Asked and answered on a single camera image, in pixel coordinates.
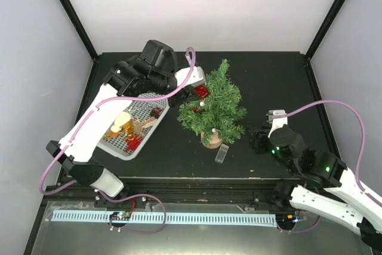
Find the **white perforated plastic basket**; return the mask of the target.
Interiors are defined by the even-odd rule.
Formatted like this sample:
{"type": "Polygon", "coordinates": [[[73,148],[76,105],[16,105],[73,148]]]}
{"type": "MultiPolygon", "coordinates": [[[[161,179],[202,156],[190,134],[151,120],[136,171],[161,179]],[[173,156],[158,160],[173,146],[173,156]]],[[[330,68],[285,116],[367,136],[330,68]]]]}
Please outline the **white perforated plastic basket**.
{"type": "Polygon", "coordinates": [[[156,101],[133,101],[124,111],[131,115],[131,122],[134,123],[135,129],[131,134],[124,132],[123,128],[118,133],[113,133],[107,130],[103,138],[98,142],[97,147],[103,151],[111,154],[124,161],[129,161],[137,157],[142,150],[150,136],[158,127],[160,122],[164,119],[170,107],[168,106],[168,100],[156,100],[156,101]],[[150,117],[150,111],[156,107],[162,109],[162,113],[158,119],[150,117]],[[131,135],[138,135],[143,138],[137,150],[134,152],[125,152],[127,146],[126,139],[131,135]]]}

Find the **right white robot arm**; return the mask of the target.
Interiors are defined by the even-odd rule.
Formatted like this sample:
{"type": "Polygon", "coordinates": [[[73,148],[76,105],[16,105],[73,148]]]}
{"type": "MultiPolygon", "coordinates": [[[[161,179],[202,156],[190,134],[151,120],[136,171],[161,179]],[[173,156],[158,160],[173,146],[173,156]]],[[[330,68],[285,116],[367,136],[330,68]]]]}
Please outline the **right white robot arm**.
{"type": "Polygon", "coordinates": [[[381,251],[381,206],[356,183],[353,171],[330,152],[308,148],[303,137],[287,124],[276,128],[249,128],[250,146],[270,154],[278,164],[303,181],[281,179],[271,194],[278,209],[293,207],[329,219],[359,235],[381,251]]]}

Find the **red gift box ornament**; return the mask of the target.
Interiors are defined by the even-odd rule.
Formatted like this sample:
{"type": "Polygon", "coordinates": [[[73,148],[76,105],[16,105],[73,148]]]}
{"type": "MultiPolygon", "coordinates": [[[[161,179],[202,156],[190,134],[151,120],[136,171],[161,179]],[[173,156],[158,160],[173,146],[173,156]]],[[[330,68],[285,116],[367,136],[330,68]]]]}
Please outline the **red gift box ornament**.
{"type": "Polygon", "coordinates": [[[205,85],[198,85],[194,88],[194,92],[201,98],[205,99],[209,96],[209,91],[205,85]]]}

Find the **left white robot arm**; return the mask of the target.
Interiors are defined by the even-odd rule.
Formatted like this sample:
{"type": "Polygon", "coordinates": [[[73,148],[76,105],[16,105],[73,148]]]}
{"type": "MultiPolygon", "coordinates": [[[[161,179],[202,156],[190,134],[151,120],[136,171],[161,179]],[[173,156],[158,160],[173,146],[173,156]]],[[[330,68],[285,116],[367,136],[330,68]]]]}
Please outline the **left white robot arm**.
{"type": "Polygon", "coordinates": [[[196,64],[196,52],[185,52],[188,67],[178,67],[174,50],[157,40],[147,41],[143,51],[126,61],[119,61],[107,73],[99,91],[75,126],[59,141],[50,141],[47,151],[53,157],[44,171],[39,191],[53,195],[67,188],[46,191],[44,180],[55,163],[72,177],[71,185],[79,183],[96,190],[115,207],[123,206],[128,192],[123,182],[102,165],[90,165],[98,142],[111,126],[121,127],[123,111],[134,102],[156,102],[170,99],[183,103],[194,87],[205,83],[203,69],[196,64]]]}

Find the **brown pine cone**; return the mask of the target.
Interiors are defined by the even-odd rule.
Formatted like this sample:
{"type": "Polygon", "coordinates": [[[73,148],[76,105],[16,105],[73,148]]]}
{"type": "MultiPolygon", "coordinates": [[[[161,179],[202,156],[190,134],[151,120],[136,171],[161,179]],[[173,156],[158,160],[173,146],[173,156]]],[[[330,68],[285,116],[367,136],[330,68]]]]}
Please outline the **brown pine cone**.
{"type": "Polygon", "coordinates": [[[200,113],[201,112],[201,109],[199,107],[191,107],[191,110],[194,112],[194,113],[200,113]]]}

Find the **small green christmas tree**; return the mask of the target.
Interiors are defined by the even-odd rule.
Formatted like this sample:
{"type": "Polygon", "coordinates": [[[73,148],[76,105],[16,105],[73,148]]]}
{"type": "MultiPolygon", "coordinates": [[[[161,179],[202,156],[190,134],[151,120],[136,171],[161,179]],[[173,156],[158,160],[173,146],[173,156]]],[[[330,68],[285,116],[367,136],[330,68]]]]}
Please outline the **small green christmas tree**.
{"type": "Polygon", "coordinates": [[[241,92],[229,76],[230,64],[223,59],[218,69],[206,75],[204,84],[209,96],[193,102],[182,104],[178,110],[177,120],[181,126],[201,137],[201,142],[208,145],[217,135],[224,144],[233,144],[241,138],[245,129],[239,121],[247,115],[241,106],[241,92]],[[191,107],[199,107],[200,113],[194,113],[191,107]]]}

